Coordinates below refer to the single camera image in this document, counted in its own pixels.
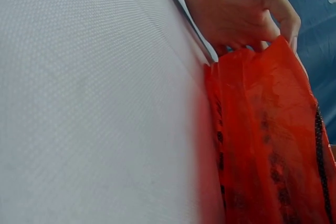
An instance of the white fabric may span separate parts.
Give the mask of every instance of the white fabric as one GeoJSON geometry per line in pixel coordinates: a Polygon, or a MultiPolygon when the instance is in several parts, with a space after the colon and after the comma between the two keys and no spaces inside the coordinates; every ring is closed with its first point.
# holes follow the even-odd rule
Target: white fabric
{"type": "Polygon", "coordinates": [[[204,62],[171,0],[0,0],[0,223],[223,223],[204,62]]]}

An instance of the finger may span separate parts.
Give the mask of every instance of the finger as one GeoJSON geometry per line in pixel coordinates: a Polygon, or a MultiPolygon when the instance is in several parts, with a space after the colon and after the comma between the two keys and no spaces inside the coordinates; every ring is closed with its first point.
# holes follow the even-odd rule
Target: finger
{"type": "Polygon", "coordinates": [[[261,0],[265,9],[268,9],[274,18],[280,23],[280,33],[291,46],[297,50],[297,38],[301,26],[301,20],[288,0],[261,0]]]}
{"type": "Polygon", "coordinates": [[[263,38],[262,40],[273,42],[274,40],[276,40],[276,38],[279,37],[280,29],[277,26],[277,24],[275,24],[275,22],[273,21],[269,10],[266,10],[265,23],[268,24],[267,32],[265,34],[265,38],[263,38]]]}
{"type": "Polygon", "coordinates": [[[268,47],[268,44],[265,41],[258,41],[252,44],[251,47],[255,52],[262,52],[268,47]]]}
{"type": "Polygon", "coordinates": [[[306,68],[305,68],[304,65],[302,64],[302,61],[301,61],[301,59],[300,59],[300,57],[299,57],[299,55],[298,55],[297,53],[295,53],[295,57],[297,58],[297,60],[298,60],[299,63],[301,64],[301,66],[302,66],[304,72],[306,73],[307,78],[309,79],[309,76],[308,76],[308,73],[307,73],[307,71],[306,71],[306,68]]]}

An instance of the wrinkled plastic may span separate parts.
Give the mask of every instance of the wrinkled plastic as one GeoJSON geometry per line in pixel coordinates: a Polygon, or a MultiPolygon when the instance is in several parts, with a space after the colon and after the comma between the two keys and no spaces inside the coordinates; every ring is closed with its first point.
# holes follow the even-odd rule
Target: wrinkled plastic
{"type": "Polygon", "coordinates": [[[336,223],[336,166],[307,76],[279,37],[205,69],[226,223],[336,223]]]}

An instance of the black print on bag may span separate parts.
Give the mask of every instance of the black print on bag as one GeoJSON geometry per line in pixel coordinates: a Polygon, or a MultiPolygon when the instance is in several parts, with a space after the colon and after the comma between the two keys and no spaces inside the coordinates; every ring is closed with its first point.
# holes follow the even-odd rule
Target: black print on bag
{"type": "Polygon", "coordinates": [[[217,132],[217,140],[220,141],[221,143],[223,142],[223,134],[221,131],[217,132]]]}
{"type": "Polygon", "coordinates": [[[322,133],[323,133],[322,116],[320,112],[320,107],[317,106],[316,114],[315,114],[316,161],[317,161],[317,167],[319,170],[322,190],[323,190],[324,208],[326,210],[330,224],[333,224],[334,222],[333,222],[333,216],[331,213],[331,203],[330,203],[330,195],[329,195],[329,189],[328,189],[328,178],[325,173],[326,168],[324,167],[324,159],[323,159],[322,133]]]}
{"type": "Polygon", "coordinates": [[[285,163],[281,156],[275,152],[272,152],[269,155],[269,162],[271,179],[278,190],[278,201],[280,203],[279,210],[281,212],[283,222],[285,224],[300,224],[301,221],[294,207],[291,205],[290,196],[283,176],[283,172],[286,167],[285,163]]]}

